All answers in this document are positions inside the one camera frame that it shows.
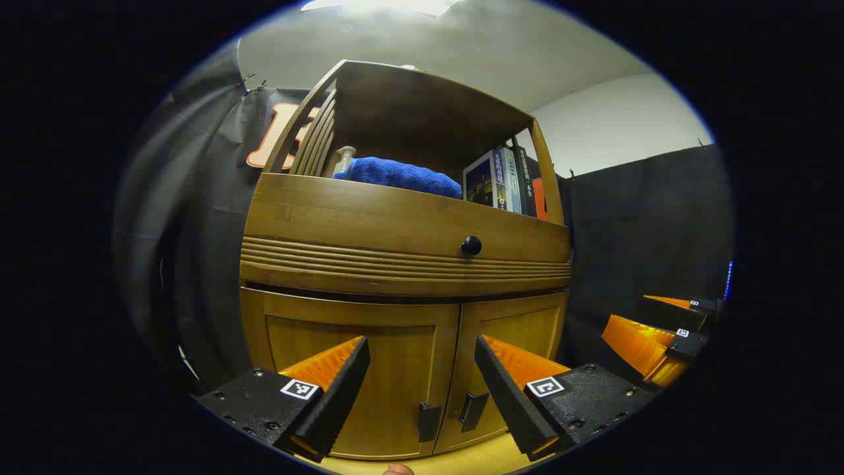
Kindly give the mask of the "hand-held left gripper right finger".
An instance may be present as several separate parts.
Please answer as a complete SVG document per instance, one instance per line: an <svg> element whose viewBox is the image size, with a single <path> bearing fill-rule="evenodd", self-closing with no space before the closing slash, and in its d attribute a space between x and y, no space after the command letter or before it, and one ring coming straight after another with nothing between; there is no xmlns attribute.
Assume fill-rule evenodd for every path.
<svg viewBox="0 0 844 475"><path fill-rule="evenodd" d="M570 369L484 334L477 337L474 361L530 462L587 444L657 396L600 365Z"/></svg>

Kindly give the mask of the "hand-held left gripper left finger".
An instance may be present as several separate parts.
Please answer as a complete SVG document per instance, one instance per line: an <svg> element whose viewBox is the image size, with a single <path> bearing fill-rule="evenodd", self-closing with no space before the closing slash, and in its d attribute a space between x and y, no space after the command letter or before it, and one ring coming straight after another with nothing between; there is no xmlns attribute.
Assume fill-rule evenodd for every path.
<svg viewBox="0 0 844 475"><path fill-rule="evenodd" d="M198 403L262 444L320 463L346 424L370 360L368 338L356 336L280 372L256 367Z"/></svg>

